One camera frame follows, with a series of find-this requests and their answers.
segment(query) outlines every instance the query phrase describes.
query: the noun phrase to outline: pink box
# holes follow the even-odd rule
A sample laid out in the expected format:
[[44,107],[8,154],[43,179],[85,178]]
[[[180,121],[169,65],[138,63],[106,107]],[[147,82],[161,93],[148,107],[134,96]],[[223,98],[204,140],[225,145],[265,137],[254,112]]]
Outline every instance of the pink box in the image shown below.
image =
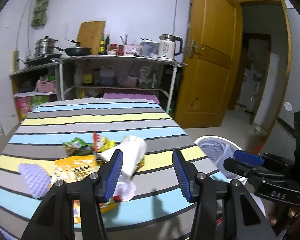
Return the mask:
[[127,44],[124,46],[124,55],[133,56],[135,53],[139,54],[140,45],[139,44]]
[[37,83],[37,88],[39,93],[48,93],[55,90],[56,81],[41,81]]

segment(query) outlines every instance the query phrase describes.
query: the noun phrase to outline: gray stripe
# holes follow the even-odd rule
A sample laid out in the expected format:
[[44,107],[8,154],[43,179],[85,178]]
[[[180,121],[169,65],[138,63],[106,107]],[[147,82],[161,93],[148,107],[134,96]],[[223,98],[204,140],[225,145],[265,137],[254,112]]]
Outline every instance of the gray stripe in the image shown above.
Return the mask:
[[0,170],[0,186],[31,195],[26,180],[19,174]]
[[[177,239],[191,231],[195,208],[184,212],[177,217],[155,223],[153,225],[108,232],[109,240],[172,240]],[[75,232],[75,239],[82,240],[82,233]]]
[[[193,163],[199,172],[206,174],[217,169],[208,158]],[[178,185],[173,168],[146,174],[137,174],[132,178],[132,182],[136,185],[136,196],[150,194],[154,191],[161,191]],[[31,194],[23,177],[19,174],[0,170],[0,186],[25,194]]]
[[75,124],[56,124],[56,125],[38,125],[24,126],[20,125],[16,133],[64,133],[64,132],[90,132],[95,129],[96,132],[131,130],[148,127],[176,126],[177,123],[172,119],[164,120],[138,120],[127,122],[111,123],[75,123]]
[[122,98],[122,99],[107,99],[107,98],[83,98],[83,99],[73,99],[57,102],[44,103],[40,106],[74,106],[82,104],[98,104],[98,103],[154,103],[152,100],[148,99],[132,99],[132,98]]
[[53,112],[34,112],[29,114],[27,119],[78,116],[78,115],[111,115],[111,114],[141,114],[141,113],[165,113],[161,107],[141,107],[141,108],[117,108],[117,109],[76,109]]
[[0,227],[2,227],[8,233],[21,238],[27,224],[27,221],[15,217],[8,212],[0,209]]
[[[167,147],[182,148],[193,144],[189,136],[177,136],[146,140],[147,152],[164,152]],[[8,144],[2,152],[6,155],[38,159],[61,159],[68,157],[62,146],[39,146]]]

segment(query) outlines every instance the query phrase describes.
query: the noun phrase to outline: yellow stripe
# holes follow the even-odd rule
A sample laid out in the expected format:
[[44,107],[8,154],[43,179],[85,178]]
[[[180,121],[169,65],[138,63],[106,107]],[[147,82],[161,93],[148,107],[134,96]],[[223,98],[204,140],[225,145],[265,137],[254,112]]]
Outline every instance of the yellow stripe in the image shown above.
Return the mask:
[[78,115],[25,119],[21,125],[47,125],[80,122],[121,122],[144,119],[171,118],[166,113],[117,114],[117,115]]
[[[172,165],[172,152],[167,151],[156,154],[145,155],[145,165],[138,171],[148,171],[156,168]],[[181,150],[186,161],[194,160],[206,156],[198,146],[192,146]],[[18,165],[21,163],[35,163],[44,168],[50,176],[53,175],[54,161],[47,160],[30,160],[26,158],[10,157],[0,155],[0,168],[9,171],[18,172]]]

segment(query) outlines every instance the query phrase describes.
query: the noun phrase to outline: cutting board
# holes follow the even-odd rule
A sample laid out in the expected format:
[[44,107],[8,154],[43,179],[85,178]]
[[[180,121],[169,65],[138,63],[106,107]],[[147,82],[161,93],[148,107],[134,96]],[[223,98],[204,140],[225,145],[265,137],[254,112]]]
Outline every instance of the cutting board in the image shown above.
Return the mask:
[[92,55],[98,55],[101,35],[105,25],[105,21],[81,23],[77,41],[81,43],[81,47],[91,48]]

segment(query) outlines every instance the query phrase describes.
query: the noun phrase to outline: black pan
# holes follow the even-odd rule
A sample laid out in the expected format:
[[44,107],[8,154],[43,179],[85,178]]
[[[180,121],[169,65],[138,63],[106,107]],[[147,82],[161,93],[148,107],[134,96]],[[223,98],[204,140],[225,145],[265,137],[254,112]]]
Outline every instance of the black pan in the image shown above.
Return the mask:
[[65,49],[65,53],[72,57],[72,56],[89,56],[91,55],[91,48],[85,48],[80,47],[80,42],[71,40],[70,42],[73,42],[76,44],[76,47],[67,48]]

